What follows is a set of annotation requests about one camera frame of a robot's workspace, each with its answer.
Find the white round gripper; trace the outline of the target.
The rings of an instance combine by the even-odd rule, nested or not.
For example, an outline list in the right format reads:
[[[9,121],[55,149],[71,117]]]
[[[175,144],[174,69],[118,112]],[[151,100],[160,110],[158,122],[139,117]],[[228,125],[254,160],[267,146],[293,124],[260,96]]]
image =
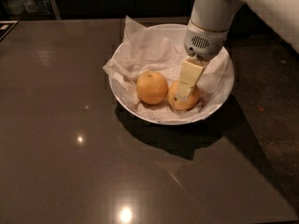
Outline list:
[[[189,21],[184,38],[184,48],[186,53],[193,58],[187,58],[181,63],[176,91],[178,100],[182,102],[188,100],[206,69],[206,63],[203,61],[211,61],[220,53],[227,34],[227,31],[211,32],[202,29]]]

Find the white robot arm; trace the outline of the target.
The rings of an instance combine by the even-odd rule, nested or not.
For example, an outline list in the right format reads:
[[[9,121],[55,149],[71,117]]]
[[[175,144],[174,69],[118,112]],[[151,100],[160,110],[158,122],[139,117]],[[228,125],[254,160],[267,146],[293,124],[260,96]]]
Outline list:
[[[299,0],[194,0],[184,39],[176,98],[187,100],[209,61],[221,51],[235,14],[248,6],[283,41],[299,52]]]

